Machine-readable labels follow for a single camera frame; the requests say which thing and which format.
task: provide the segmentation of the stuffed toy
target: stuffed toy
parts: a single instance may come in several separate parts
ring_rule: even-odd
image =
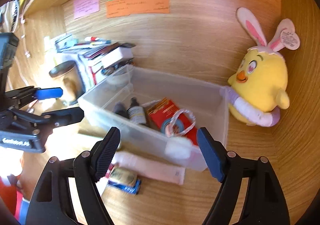
[[[241,7],[236,17],[257,46],[247,50],[238,71],[228,79],[226,87],[229,110],[238,120],[247,125],[271,127],[280,118],[280,109],[290,104],[286,93],[288,71],[279,50],[286,47],[296,50],[300,39],[293,22],[284,19],[276,34],[267,44],[261,26],[247,8]]]

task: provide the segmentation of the chick beak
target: chick beak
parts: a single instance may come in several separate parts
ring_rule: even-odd
[[[245,75],[244,70],[239,72],[236,76],[236,81],[238,83],[245,83],[248,80],[248,77]]]

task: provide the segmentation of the plastic bin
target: plastic bin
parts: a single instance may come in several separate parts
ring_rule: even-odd
[[[196,117],[196,127],[206,127],[215,140],[226,146],[229,113],[220,88],[197,79],[126,65],[82,95],[78,102],[92,125],[106,131],[115,126],[120,129],[123,141],[174,164],[203,171],[207,165],[199,147],[186,148],[175,142],[177,150],[189,150],[190,156],[187,159],[168,156],[165,149],[170,143],[172,146],[170,138],[151,128],[133,124],[112,110],[117,102],[129,108],[132,97],[137,97],[140,104],[167,97],[181,109],[191,110]]]

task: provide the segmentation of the jar lid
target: jar lid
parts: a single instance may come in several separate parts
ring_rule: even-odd
[[[70,71],[72,68],[74,68],[75,66],[76,66],[75,61],[63,62],[63,63],[57,65],[55,68],[53,68],[49,72],[49,75],[51,78],[56,78],[56,77],[62,76],[65,73],[67,73],[68,71]]]

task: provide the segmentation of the white cable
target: white cable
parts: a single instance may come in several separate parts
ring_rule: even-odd
[[[187,113],[189,115],[189,118],[193,121],[192,124],[190,126],[188,126],[185,130],[181,131],[180,133],[175,133],[173,131],[173,127],[179,117],[180,114],[182,113]],[[184,136],[185,134],[187,134],[191,129],[194,128],[194,126],[196,125],[196,117],[193,115],[193,113],[190,110],[186,110],[186,109],[180,109],[177,110],[174,115],[171,118],[170,123],[165,127],[165,134],[167,137],[172,137],[175,135],[180,135],[180,136]]]
[[[22,38],[22,43],[23,43],[23,49],[24,49],[24,54],[27,58],[30,57],[30,53],[27,50],[27,45],[26,45],[26,29],[24,27],[24,23],[25,23],[25,19],[23,18],[23,14],[21,15],[21,26],[22,26],[22,32],[23,32],[23,36]]]
[[[151,106],[153,104],[156,104],[156,103],[158,103],[160,101],[161,100],[155,100],[155,101],[151,101],[151,102],[148,102],[148,103],[144,103],[144,104],[141,105],[141,107],[146,108],[146,107],[149,107],[149,106]]]
[[[12,83],[10,81],[10,77],[8,76],[8,84],[9,84],[9,88],[10,88],[10,91],[13,90],[13,87],[12,87]]]
[[[9,22],[8,22],[8,19],[7,19],[8,7],[9,7],[9,2],[5,4],[5,11],[4,11],[4,22],[7,25],[7,31],[9,32],[10,28],[9,28]]]
[[[17,63],[18,71],[19,71],[19,74],[20,74],[20,77],[21,77],[22,81],[24,81],[24,83],[25,83],[26,86],[29,86],[28,81],[27,81],[26,78],[22,75],[21,67],[20,67],[20,64],[19,64],[19,61],[18,61],[17,56],[15,56],[14,59],[15,59],[15,61],[16,61],[16,63]]]

